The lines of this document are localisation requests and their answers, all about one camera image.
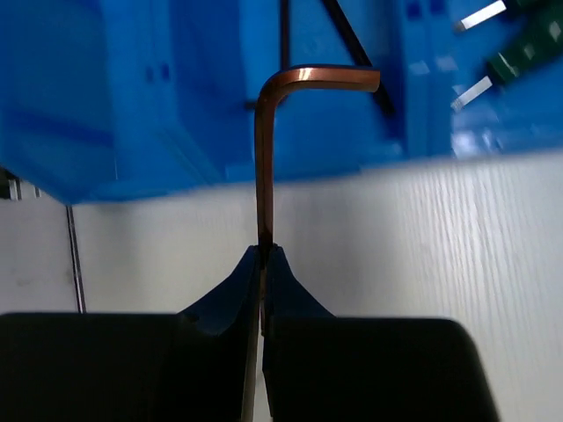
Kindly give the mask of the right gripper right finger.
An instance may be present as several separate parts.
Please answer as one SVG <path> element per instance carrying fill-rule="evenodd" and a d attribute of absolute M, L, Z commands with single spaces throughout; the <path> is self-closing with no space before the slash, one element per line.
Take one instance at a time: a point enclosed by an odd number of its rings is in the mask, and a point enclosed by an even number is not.
<path fill-rule="evenodd" d="M 496 421 L 472 337 L 436 317 L 335 316 L 267 263 L 262 370 L 275 421 Z"/>

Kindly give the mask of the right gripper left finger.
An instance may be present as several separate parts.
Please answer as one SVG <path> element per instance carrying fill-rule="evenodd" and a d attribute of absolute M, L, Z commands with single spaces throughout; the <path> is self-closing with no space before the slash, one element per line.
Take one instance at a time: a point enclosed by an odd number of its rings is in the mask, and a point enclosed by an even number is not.
<path fill-rule="evenodd" d="M 4 421 L 245 421 L 260 257 L 175 313 L 1 317 Z"/>

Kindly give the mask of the blue plastic compartment bin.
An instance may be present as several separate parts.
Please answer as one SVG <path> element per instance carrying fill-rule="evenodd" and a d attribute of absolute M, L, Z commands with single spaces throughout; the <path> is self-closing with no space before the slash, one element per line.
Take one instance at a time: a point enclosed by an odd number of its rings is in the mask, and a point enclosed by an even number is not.
<path fill-rule="evenodd" d="M 138 200 L 254 177 L 242 1 L 4 1 L 1 165 L 66 204 Z M 275 115 L 274 175 L 336 177 L 437 156 L 562 143 L 562 64 L 454 113 L 525 24 L 453 23 L 479 1 L 343 1 L 395 107 L 302 91 Z M 322 1 L 290 1 L 290 67 L 354 65 Z"/>

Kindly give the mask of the teal handled small screwdriver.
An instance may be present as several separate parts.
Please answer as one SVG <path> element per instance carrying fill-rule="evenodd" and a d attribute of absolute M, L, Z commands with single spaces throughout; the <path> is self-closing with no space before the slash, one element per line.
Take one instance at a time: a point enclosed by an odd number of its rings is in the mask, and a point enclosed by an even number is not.
<path fill-rule="evenodd" d="M 502 50 L 486 61 L 485 75 L 461 93 L 451 108 L 458 112 L 493 86 L 507 86 L 562 56 L 562 2 L 550 1 L 528 20 Z"/>

